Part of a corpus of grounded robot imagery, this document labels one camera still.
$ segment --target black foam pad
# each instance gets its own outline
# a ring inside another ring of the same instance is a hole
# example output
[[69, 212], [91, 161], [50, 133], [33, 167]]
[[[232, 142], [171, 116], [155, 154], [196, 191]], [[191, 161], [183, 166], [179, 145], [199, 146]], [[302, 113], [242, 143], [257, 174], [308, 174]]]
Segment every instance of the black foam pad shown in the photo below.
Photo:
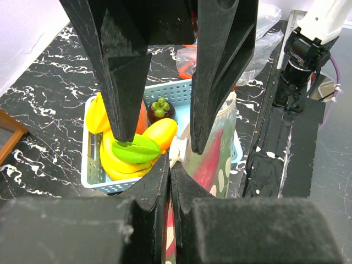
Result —
[[304, 199], [196, 198], [184, 263], [343, 263], [322, 213]]
[[0, 263], [122, 263], [135, 202], [20, 198], [0, 212]]

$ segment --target black mount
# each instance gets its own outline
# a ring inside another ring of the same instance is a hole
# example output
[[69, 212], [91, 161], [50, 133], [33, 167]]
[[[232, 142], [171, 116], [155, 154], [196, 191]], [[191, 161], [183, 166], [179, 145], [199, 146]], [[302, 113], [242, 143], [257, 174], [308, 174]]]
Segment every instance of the black mount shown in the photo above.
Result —
[[330, 59], [330, 49], [334, 40], [321, 45], [321, 40], [311, 41], [301, 34], [301, 28], [292, 31], [285, 45], [285, 53], [290, 57], [285, 69], [281, 72], [277, 86], [274, 105], [285, 107], [290, 111], [300, 113], [305, 108], [307, 96], [320, 85], [317, 78], [314, 89], [306, 91], [307, 83], [312, 73], [320, 72], [321, 68]]
[[151, 54], [193, 44], [192, 150], [202, 154], [215, 117], [254, 53], [258, 0], [60, 0], [93, 65], [114, 137], [132, 141]]
[[181, 163], [169, 171], [167, 155], [117, 197], [8, 202], [2, 263], [165, 263], [170, 191], [177, 264], [343, 263], [314, 204], [217, 199]]

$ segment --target white wall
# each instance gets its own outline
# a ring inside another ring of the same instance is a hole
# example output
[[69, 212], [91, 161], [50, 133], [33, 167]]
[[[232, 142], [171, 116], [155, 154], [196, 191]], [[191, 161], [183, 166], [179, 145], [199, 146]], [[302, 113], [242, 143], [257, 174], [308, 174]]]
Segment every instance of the white wall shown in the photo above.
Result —
[[0, 95], [68, 22], [59, 0], [0, 0]]
[[274, 4], [282, 9], [282, 19], [288, 18], [292, 9], [308, 11], [314, 0], [261, 0], [264, 3]]

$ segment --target red object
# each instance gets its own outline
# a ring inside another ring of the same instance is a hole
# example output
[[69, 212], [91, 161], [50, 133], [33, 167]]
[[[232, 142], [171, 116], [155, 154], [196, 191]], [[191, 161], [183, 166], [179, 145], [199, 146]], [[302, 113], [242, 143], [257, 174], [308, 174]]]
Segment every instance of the red object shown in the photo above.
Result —
[[197, 48], [197, 45], [184, 45], [185, 47], [187, 47], [187, 48]]
[[193, 12], [193, 10], [191, 11], [191, 21], [193, 24], [193, 30], [194, 30], [194, 34], [196, 37], [198, 37], [198, 23], [197, 23], [197, 17], [195, 15], [195, 13]]
[[139, 119], [137, 124], [136, 133], [142, 135], [145, 130], [148, 128], [148, 117], [147, 117], [147, 108], [145, 107], [144, 102], [142, 102], [141, 110], [139, 112]]
[[184, 66], [181, 67], [179, 73], [180, 73], [180, 77], [182, 79], [191, 79], [192, 78], [192, 75], [185, 73], [185, 71], [188, 70], [188, 68], [190, 68], [194, 63], [195, 63], [194, 60], [190, 60]]
[[[205, 154], [202, 163], [195, 172], [193, 179], [198, 182], [204, 189], [210, 191], [216, 176], [216, 169], [219, 164], [221, 151], [221, 138], [224, 129], [219, 129], [213, 139], [213, 142]], [[167, 227], [174, 227], [174, 216], [172, 210], [169, 211]], [[170, 258], [175, 252], [175, 238], [170, 246], [166, 249], [166, 258]]]

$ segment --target wooden crate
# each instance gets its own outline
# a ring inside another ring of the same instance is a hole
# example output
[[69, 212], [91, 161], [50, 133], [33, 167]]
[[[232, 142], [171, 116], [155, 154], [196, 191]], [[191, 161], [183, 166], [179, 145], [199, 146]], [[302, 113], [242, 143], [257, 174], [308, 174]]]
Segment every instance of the wooden crate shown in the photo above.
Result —
[[28, 129], [0, 109], [0, 164]]

